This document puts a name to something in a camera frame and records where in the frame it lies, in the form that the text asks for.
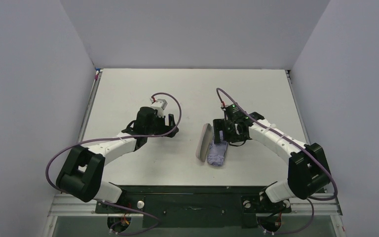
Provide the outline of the lilac umbrella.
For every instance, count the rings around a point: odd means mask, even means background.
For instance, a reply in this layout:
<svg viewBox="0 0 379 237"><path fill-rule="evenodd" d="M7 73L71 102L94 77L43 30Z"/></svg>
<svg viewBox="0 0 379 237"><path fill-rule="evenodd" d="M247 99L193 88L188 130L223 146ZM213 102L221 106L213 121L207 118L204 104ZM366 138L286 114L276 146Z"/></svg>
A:
<svg viewBox="0 0 379 237"><path fill-rule="evenodd" d="M214 167L222 167L226 158L228 142L224 140L224 134L222 131L219 132L220 142L215 143L214 139L215 135L213 136L212 141L209 143L206 162Z"/></svg>

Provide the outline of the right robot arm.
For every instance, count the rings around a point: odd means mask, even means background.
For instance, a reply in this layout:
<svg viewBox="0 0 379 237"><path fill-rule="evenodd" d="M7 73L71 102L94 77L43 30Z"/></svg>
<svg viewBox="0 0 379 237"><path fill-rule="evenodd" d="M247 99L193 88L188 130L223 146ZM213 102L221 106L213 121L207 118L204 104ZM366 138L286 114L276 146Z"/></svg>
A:
<svg viewBox="0 0 379 237"><path fill-rule="evenodd" d="M323 148L301 142L270 123L257 112L246 114L235 104L223 108L225 117L213 120L214 142L244 143L254 140L288 165L286 180L262 191L262 201L278 203L290 198L307 199L331 182Z"/></svg>

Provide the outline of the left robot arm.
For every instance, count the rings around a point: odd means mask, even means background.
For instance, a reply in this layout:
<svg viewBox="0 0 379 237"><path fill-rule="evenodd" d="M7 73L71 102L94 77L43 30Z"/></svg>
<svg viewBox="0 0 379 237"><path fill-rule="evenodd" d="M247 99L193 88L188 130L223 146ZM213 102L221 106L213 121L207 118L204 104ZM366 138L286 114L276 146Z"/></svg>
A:
<svg viewBox="0 0 379 237"><path fill-rule="evenodd" d="M92 145L74 145L56 179L55 186L83 202L116 203L123 190L103 180L104 168L115 159L137 151L150 137L174 137L179 131L173 114L164 115L161 107L141 107L136 118L117 136L92 140Z"/></svg>

